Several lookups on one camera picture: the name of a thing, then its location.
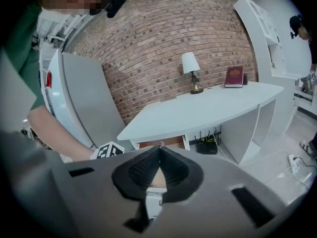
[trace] brick wall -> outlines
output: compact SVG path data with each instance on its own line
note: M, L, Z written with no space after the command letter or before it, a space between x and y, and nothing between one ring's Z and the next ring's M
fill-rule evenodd
M114 19L96 16L68 52L99 59L126 124L146 105L191 90L181 55L194 52L203 87L229 66L256 79L252 46L233 10L237 0L128 0Z

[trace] person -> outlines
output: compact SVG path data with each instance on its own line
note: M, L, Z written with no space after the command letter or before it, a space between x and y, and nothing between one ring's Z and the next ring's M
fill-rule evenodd
M308 23L304 20L301 15L293 16L289 20L290 27L292 28L294 33L291 33L292 38L297 35L309 42L309 48L312 55L312 65L311 71L316 72L317 65L317 40L314 41L314 33L312 27L308 25ZM304 84L306 83L305 88L310 88L308 84L308 78L302 79ZM309 155L313 156L317 159L317 133L311 141L303 140L300 142L300 146L307 152Z
M33 34L42 7L68 14L80 10L102 9L110 0L15 0L19 3L18 18L8 20L8 37L2 39L2 47L26 85L36 95L36 101L27 119L38 137L50 148L75 161L89 160L93 150L74 138L47 110L41 94L39 73L39 51L32 46Z

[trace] green shirt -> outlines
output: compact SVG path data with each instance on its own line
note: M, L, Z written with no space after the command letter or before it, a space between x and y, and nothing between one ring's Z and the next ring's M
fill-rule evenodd
M31 48L41 11L35 3L28 5L4 45L13 67L37 97L32 109L44 104L39 83L39 51Z

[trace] white lampshade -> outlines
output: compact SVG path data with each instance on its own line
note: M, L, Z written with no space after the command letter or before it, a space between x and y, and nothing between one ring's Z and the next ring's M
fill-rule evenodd
M200 70L197 60L193 52L188 52L182 55L184 74L192 71Z

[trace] red book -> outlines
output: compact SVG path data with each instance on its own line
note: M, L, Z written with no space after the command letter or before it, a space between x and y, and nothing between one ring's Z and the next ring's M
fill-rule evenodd
M227 70L224 87L242 87L243 86L243 67L230 67Z

